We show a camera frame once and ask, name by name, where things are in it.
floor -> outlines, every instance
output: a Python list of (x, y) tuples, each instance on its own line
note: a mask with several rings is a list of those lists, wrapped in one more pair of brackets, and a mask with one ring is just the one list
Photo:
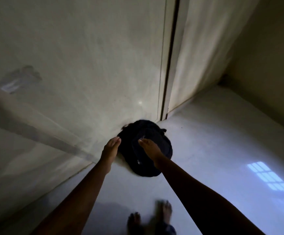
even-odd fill
[[(264, 233), (284, 234), (284, 182), (280, 182), (284, 181), (283, 127), (220, 87), (159, 125), (167, 129), (174, 162), (228, 199)], [(0, 234), (28, 234), (91, 168), (15, 214), (2, 224)], [(128, 215), (139, 211), (147, 223), (156, 200), (161, 199), (173, 206), (171, 224), (178, 234), (200, 234), (163, 175), (139, 177), (117, 159), (83, 234), (126, 234)]]

black backpack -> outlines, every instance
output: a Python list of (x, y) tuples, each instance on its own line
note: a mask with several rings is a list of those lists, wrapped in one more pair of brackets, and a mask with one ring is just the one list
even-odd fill
[(118, 151), (124, 156), (131, 169), (140, 176), (158, 176), (160, 171), (156, 169), (153, 161), (146, 155), (139, 145), (140, 138), (148, 138), (155, 142), (161, 152), (169, 159), (172, 157), (170, 140), (164, 135), (166, 129), (161, 129), (157, 124), (149, 120), (138, 120), (123, 127), (117, 135), (121, 138)]

foot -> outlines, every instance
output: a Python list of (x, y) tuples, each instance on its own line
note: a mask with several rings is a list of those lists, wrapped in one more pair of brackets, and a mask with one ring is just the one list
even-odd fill
[(130, 234), (134, 234), (137, 227), (141, 226), (141, 216), (138, 212), (130, 214), (128, 218), (128, 230)]
[(163, 202), (163, 221), (167, 224), (170, 224), (170, 218), (172, 214), (171, 204), (166, 201)]

hand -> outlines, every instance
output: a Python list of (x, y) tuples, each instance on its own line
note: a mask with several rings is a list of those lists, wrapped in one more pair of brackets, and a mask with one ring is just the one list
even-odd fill
[(138, 140), (141, 147), (143, 147), (145, 153), (151, 158), (154, 162), (158, 157), (163, 156), (160, 148), (157, 146), (155, 142), (150, 139), (143, 138)]
[(109, 173), (112, 163), (116, 158), (118, 147), (121, 143), (121, 138), (114, 137), (108, 141), (108, 143), (104, 146), (104, 149), (102, 151), (101, 159), (99, 163), (106, 163), (107, 173)]

forearm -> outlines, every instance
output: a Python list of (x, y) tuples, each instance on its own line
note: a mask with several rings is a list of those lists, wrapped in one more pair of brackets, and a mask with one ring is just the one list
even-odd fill
[(108, 163), (98, 162), (32, 234), (81, 234), (108, 169)]
[(155, 166), (163, 173), (203, 234), (219, 232), (263, 234), (235, 206), (197, 181), (168, 158), (159, 156)]

